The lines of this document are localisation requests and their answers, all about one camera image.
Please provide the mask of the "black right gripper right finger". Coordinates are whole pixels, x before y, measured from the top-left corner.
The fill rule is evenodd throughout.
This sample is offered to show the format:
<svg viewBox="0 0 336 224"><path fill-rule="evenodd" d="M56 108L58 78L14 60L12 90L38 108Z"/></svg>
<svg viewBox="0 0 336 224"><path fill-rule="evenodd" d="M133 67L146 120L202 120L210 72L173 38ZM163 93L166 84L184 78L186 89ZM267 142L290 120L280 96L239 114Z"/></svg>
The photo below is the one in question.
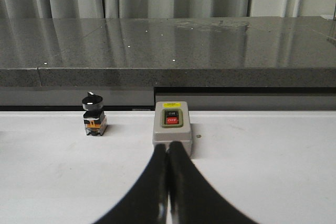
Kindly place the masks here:
<svg viewBox="0 0 336 224"><path fill-rule="evenodd" d="M255 223L210 185L182 143L170 144L168 158L167 181L173 223Z"/></svg>

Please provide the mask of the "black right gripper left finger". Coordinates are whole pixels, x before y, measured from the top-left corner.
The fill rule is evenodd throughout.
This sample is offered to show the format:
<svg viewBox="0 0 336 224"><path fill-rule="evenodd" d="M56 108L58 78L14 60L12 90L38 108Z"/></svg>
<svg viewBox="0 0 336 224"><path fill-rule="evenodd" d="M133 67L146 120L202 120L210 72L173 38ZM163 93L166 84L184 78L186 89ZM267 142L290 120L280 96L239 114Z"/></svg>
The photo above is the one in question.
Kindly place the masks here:
<svg viewBox="0 0 336 224"><path fill-rule="evenodd" d="M96 223L166 223L166 169L166 147L159 144L131 189Z"/></svg>

